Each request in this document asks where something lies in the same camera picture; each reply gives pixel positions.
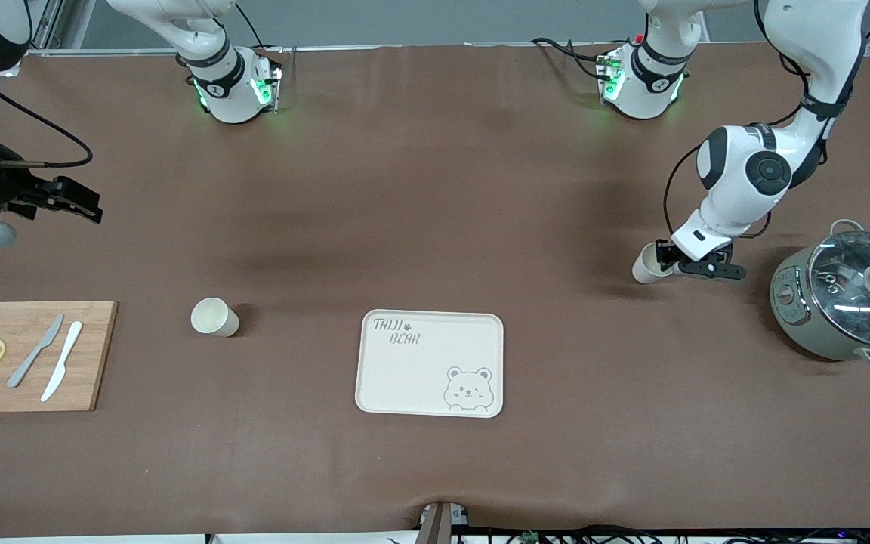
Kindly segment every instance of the bear drawing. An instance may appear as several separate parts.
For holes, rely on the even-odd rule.
[[[458,367],[449,369],[449,387],[445,389],[445,402],[450,410],[488,411],[495,396],[489,387],[492,372],[487,368],[476,372],[462,372]]]

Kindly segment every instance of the cutting board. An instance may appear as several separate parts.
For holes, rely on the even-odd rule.
[[[6,387],[58,314],[65,314],[59,335],[42,349],[20,386]],[[0,360],[0,411],[92,410],[115,317],[116,303],[112,301],[0,302],[0,340],[6,344],[6,354]],[[82,321],[82,333],[66,359],[66,378],[49,400],[41,402],[73,321]]]

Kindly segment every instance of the knife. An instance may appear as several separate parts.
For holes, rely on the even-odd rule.
[[[62,326],[63,315],[58,314],[58,316],[56,316],[56,320],[52,321],[52,324],[49,325],[49,330],[45,331],[45,336],[42,337],[42,340],[39,340],[39,345],[37,345],[37,347],[33,349],[32,353],[29,354],[27,358],[25,358],[22,366],[15,369],[13,375],[10,376],[9,382],[6,382],[6,387],[9,387],[10,389],[15,389],[15,387],[18,387],[18,385],[22,383],[22,379],[24,379],[26,373],[29,372],[29,368],[32,367],[32,363],[33,361],[35,361],[35,358],[38,357],[39,352],[41,352],[42,349],[48,348],[48,346],[52,344],[52,341],[55,340],[56,335],[59,334],[59,327]]]
[[[69,358],[69,352],[73,350],[73,345],[76,339],[79,338],[79,331],[82,331],[82,321],[73,321],[69,325],[69,334],[66,334],[66,344],[63,345],[63,352],[59,355],[59,362],[56,363],[56,369],[52,371],[52,378],[49,379],[48,385],[45,386],[45,391],[42,392],[42,402],[49,400],[49,397],[58,389],[66,376],[66,359]]]

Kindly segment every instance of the pot lid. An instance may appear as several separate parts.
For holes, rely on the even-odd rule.
[[[870,232],[833,234],[809,262],[812,299],[843,334],[870,345]]]

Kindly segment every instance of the table surface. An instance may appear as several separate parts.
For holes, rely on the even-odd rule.
[[[65,173],[106,216],[15,220],[0,300],[120,310],[95,411],[0,414],[0,536],[397,530],[434,500],[493,526],[870,527],[870,366],[799,351],[767,303],[832,220],[870,228],[870,59],[831,162],[739,244],[745,282],[638,286],[677,159],[801,92],[766,45],[692,64],[636,122],[551,49],[303,53],[280,114],[224,126],[169,57],[26,59],[1,88],[93,146]],[[3,103],[0,141],[77,156]],[[703,195],[683,170],[674,217]],[[238,337],[190,328],[212,295]],[[375,308],[497,314],[500,416],[359,411]]]

